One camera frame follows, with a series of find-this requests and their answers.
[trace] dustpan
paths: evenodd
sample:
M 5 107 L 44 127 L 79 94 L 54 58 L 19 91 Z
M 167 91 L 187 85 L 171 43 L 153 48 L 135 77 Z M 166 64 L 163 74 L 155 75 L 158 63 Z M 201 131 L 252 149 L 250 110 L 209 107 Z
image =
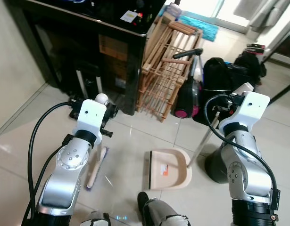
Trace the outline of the dustpan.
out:
M 212 122 L 215 128 L 218 124 L 218 115 Z M 211 137 L 210 129 L 206 132 L 194 155 L 189 155 L 180 148 L 155 149 L 150 151 L 149 161 L 149 189 L 167 190 L 186 187 L 192 179 L 192 167 L 202 148 Z

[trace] white tile floor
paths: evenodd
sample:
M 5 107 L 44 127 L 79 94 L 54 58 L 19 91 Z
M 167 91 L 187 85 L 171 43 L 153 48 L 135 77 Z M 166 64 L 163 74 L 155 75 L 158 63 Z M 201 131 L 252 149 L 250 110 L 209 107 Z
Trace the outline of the white tile floor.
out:
M 221 32 L 222 30 L 217 38 L 236 40 L 239 49 L 226 51 L 224 48 L 224 55 L 219 56 L 228 56 L 225 60 L 233 59 L 236 56 L 231 56 L 230 53 L 237 55 L 247 41 L 237 33 L 225 30 L 223 34 Z M 204 43 L 204 47 L 206 54 L 215 56 L 211 53 L 215 51 L 215 47 L 211 49 L 211 43 Z M 281 78 L 270 75 L 263 80 L 263 86 L 272 84 L 273 87 L 282 89 L 289 83 L 288 79 L 288 73 Z M 269 95 L 277 91 L 266 86 L 261 92 L 265 90 Z M 66 100 L 67 96 L 58 89 L 47 86 L 0 135 L 0 226 L 20 225 L 28 203 L 26 159 L 30 134 L 37 119 L 46 109 Z M 76 122 L 69 119 L 69 113 L 69 108 L 60 108 L 49 115 L 41 125 L 34 144 L 34 179 L 38 177 L 49 154 L 60 145 L 67 133 L 72 132 Z M 110 150 L 92 190 L 81 191 L 71 225 L 79 225 L 90 211 L 100 209 L 108 212 L 112 218 L 127 216 L 123 223 L 113 219 L 113 226 L 140 226 L 136 197 L 138 192 L 146 190 L 147 186 L 147 152 L 153 148 L 176 146 L 192 155 L 207 127 L 192 119 L 180 120 L 171 115 L 160 123 L 142 113 L 128 116 L 119 112 L 114 120 L 108 122 L 106 129 L 114 132 L 112 138 L 103 140 L 103 145 L 108 146 Z M 290 92 L 267 108 L 263 118 L 254 126 L 253 134 L 282 191 L 278 211 L 280 222 L 277 225 L 290 226 Z M 149 196 L 161 198 L 169 203 L 177 212 L 187 215 L 194 226 L 230 225 L 232 206 L 228 185 L 213 182 L 203 170 L 205 158 L 220 143 L 215 136 L 210 139 L 192 167 L 192 181 L 186 188 L 149 191 Z M 54 161 L 48 166 L 45 178 L 53 168 Z

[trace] wall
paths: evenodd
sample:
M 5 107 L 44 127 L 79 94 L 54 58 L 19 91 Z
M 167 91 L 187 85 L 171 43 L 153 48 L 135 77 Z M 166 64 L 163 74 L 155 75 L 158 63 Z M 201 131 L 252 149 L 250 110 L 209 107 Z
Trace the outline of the wall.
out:
M 10 13 L 0 0 L 0 128 L 44 82 Z
M 290 30 L 290 4 L 274 27 L 265 29 L 257 38 L 258 44 L 266 45 L 272 49 L 282 37 Z

